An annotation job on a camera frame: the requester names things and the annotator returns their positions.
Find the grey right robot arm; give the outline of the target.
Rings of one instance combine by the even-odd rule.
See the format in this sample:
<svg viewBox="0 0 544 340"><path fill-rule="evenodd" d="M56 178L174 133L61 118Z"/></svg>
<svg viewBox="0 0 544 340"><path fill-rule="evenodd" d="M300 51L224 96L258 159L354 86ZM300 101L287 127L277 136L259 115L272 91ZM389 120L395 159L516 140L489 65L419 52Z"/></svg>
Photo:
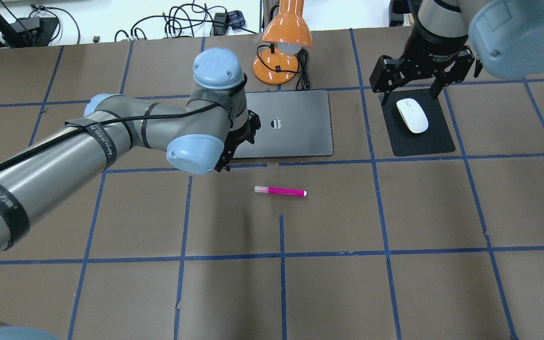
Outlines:
<svg viewBox="0 0 544 340"><path fill-rule="evenodd" d="M372 91L390 94L432 79L430 97L466 79L474 68L498 79L544 73L544 0L400 0L414 17L402 55L378 58Z"/></svg>

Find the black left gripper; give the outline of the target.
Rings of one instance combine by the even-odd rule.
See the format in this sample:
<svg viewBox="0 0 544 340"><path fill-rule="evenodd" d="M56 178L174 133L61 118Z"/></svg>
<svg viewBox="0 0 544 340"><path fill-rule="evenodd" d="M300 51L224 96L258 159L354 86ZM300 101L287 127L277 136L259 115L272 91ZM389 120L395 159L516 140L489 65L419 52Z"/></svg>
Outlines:
<svg viewBox="0 0 544 340"><path fill-rule="evenodd" d="M216 172L221 172L222 170L230 171L229 162L233 160L238 146L245 141L254 145L255 135L261 127L262 124L259 115L252 110L247 110L244 125L239 129L228 132L224 142L224 149L215 165Z"/></svg>

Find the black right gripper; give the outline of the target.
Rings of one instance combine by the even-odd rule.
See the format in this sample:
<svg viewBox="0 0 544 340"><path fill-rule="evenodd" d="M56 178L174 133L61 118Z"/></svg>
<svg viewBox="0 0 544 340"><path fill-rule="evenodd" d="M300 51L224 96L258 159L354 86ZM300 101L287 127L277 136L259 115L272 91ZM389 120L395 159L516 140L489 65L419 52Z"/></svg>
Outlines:
<svg viewBox="0 0 544 340"><path fill-rule="evenodd" d="M415 48L399 59L380 56L369 83L373 91L383 94L381 106L387 104L392 91L415 80L433 79L430 99L437 99L445 87L464 81L474 62L475 56L467 45L449 55L432 54Z"/></svg>

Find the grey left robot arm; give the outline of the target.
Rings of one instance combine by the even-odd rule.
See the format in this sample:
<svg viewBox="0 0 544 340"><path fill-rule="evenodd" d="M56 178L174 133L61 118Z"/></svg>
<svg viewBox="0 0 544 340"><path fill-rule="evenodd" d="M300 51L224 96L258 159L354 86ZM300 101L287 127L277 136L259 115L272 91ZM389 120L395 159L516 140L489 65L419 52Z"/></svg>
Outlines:
<svg viewBox="0 0 544 340"><path fill-rule="evenodd" d="M194 175L228 170L258 129L247 109L247 75L236 53L219 47L198 54L192 75L184 106L99 94L82 118L0 163L0 253L133 148L165 152L171 166Z"/></svg>

